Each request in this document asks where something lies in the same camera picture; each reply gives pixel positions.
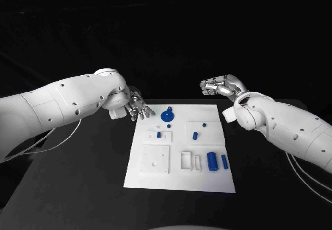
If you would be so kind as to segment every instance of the small blue piece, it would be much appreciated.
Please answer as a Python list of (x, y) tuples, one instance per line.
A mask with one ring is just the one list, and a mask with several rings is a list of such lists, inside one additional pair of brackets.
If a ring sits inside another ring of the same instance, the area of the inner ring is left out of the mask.
[(174, 114), (171, 112), (171, 107), (168, 107), (167, 110), (161, 112), (161, 120), (164, 122), (170, 122), (173, 118), (174, 118)]
[(228, 169), (228, 163), (226, 163), (226, 155), (220, 155), (223, 169)]
[(216, 153), (209, 152), (206, 156), (207, 156), (209, 171), (216, 171), (218, 170)]
[(199, 135), (199, 134), (194, 132), (194, 133), (193, 133), (193, 136), (192, 136), (192, 139), (193, 139), (193, 140), (197, 139), (197, 135)]

